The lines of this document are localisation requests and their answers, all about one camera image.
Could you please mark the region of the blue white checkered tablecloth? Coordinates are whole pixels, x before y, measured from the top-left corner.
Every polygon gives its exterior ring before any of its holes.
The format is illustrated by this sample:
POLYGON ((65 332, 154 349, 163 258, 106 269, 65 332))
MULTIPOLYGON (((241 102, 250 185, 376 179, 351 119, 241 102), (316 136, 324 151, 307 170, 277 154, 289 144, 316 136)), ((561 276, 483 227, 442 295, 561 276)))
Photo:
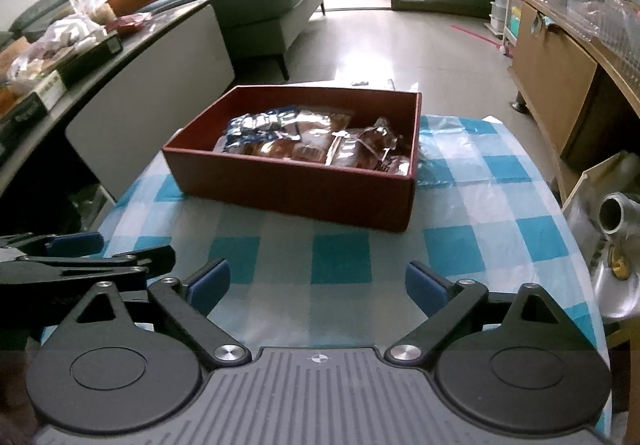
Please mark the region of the blue white checkered tablecloth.
POLYGON ((215 324, 256 363, 215 373, 203 397, 129 444, 501 444, 450 413, 423 373, 381 354, 424 317, 405 290, 419 261, 497 292, 539 283, 598 349, 587 265, 558 202, 500 122, 422 116, 418 189, 401 234, 188 197, 163 156, 101 231, 111 254, 171 245, 174 274, 226 259, 215 324))

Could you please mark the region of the dark red cardboard box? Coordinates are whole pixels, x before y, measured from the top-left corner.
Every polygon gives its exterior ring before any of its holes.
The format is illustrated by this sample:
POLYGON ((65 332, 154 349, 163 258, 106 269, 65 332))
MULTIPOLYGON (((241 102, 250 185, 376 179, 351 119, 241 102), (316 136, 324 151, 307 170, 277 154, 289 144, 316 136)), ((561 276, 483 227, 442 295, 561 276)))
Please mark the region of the dark red cardboard box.
POLYGON ((162 151, 179 188, 191 196, 337 224, 402 233, 416 193, 422 96, 418 92, 309 85, 236 86, 166 142, 162 151), (334 108, 358 127, 378 118, 409 145, 399 176, 363 168, 216 153, 228 122, 284 106, 334 108))

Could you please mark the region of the white brown snack packet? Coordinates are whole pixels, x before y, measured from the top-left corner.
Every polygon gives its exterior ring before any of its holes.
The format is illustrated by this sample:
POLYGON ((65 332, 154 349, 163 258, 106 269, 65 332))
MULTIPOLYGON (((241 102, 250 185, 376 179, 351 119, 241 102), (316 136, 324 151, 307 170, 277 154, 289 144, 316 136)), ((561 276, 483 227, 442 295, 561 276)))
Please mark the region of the white brown snack packet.
POLYGON ((410 145, 397 135, 387 119, 378 118, 365 128, 334 132, 326 153, 326 165, 335 168, 361 168, 407 176, 410 170, 410 145))

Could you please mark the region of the grey side cabinet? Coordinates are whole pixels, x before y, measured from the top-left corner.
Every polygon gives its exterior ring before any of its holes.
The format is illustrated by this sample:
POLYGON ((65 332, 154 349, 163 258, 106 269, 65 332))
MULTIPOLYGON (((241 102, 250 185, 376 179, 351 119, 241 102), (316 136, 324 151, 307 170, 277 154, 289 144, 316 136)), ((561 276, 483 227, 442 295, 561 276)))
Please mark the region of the grey side cabinet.
POLYGON ((211 4, 162 12, 144 42, 66 128, 115 201, 174 134, 219 98, 234 79, 211 4))

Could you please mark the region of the dark flat box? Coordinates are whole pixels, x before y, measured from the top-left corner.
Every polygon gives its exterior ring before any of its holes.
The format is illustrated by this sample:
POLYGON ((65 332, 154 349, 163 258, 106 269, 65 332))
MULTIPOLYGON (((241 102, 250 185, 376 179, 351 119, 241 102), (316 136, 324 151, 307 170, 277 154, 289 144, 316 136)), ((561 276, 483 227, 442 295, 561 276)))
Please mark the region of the dark flat box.
POLYGON ((61 68, 53 70, 29 94, 20 98, 1 117, 1 161, 14 153, 68 90, 121 51, 122 40, 116 32, 111 32, 88 52, 63 61, 61 68))

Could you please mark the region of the silver metal kettle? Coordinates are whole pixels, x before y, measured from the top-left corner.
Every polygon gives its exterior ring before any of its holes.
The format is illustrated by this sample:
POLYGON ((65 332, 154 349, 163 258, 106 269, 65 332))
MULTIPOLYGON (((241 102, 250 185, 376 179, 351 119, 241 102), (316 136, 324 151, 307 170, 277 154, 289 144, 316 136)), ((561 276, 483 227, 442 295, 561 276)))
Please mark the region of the silver metal kettle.
POLYGON ((639 315, 639 157, 622 151, 582 173, 562 206, 607 324, 639 315))

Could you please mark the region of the blue green snack packet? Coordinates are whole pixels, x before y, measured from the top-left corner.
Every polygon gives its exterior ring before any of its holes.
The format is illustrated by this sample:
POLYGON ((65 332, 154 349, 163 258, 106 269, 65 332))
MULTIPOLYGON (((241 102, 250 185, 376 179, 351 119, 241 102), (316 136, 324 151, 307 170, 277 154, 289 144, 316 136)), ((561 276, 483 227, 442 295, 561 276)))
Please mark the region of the blue green snack packet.
POLYGON ((227 124, 224 132, 226 141, 222 151, 239 153, 248 145, 279 139, 299 142, 302 138, 297 125, 297 113, 296 106, 286 106, 261 113, 245 113, 242 116, 236 116, 227 124))

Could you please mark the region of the orange brown snack bag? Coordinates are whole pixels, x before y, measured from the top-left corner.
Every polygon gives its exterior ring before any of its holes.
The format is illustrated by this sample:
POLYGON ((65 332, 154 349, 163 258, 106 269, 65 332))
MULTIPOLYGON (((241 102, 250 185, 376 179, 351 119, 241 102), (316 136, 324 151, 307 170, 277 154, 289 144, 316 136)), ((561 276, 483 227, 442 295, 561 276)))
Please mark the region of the orange brown snack bag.
POLYGON ((297 125, 302 138, 299 142, 279 139, 273 142, 248 145, 239 153, 223 152, 226 136, 222 134, 218 138, 213 152, 323 164, 326 162, 326 153, 333 142, 332 134, 348 127, 352 113, 337 109, 296 107, 298 110, 297 125))

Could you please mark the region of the wooden sideboard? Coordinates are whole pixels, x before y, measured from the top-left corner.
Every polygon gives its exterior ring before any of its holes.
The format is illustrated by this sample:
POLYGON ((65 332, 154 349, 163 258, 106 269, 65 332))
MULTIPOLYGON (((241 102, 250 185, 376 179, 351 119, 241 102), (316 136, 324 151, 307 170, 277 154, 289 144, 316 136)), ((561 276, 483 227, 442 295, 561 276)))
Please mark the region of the wooden sideboard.
POLYGON ((639 87, 622 75, 620 58, 543 0, 521 0, 509 72, 552 153, 563 200, 587 168, 639 152, 639 87))

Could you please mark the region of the white plastic bag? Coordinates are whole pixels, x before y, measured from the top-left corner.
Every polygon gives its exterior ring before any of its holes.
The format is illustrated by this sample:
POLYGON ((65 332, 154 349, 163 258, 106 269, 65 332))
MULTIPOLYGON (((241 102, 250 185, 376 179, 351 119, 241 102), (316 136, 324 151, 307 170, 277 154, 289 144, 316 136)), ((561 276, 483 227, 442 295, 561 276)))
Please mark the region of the white plastic bag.
POLYGON ((105 40, 105 26, 116 19, 107 1, 40 0, 22 12, 9 27, 14 40, 28 43, 6 70, 13 92, 30 92, 50 72, 105 40))

